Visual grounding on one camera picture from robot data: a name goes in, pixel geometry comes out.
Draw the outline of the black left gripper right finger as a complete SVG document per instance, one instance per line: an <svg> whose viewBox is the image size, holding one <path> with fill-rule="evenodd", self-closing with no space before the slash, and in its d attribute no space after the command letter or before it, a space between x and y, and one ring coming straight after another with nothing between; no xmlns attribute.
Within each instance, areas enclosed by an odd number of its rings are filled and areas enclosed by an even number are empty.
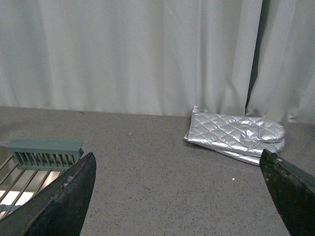
<svg viewBox="0 0 315 236"><path fill-rule="evenodd" d="M315 177L268 150L260 169L273 203L291 236L315 234Z"/></svg>

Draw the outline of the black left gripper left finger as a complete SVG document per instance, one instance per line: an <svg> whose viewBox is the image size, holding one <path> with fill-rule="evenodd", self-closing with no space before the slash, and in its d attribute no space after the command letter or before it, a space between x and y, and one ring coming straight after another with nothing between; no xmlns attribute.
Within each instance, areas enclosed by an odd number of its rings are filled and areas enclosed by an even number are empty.
<svg viewBox="0 0 315 236"><path fill-rule="evenodd" d="M96 159L89 152L0 221L2 236L78 236L92 197Z"/></svg>

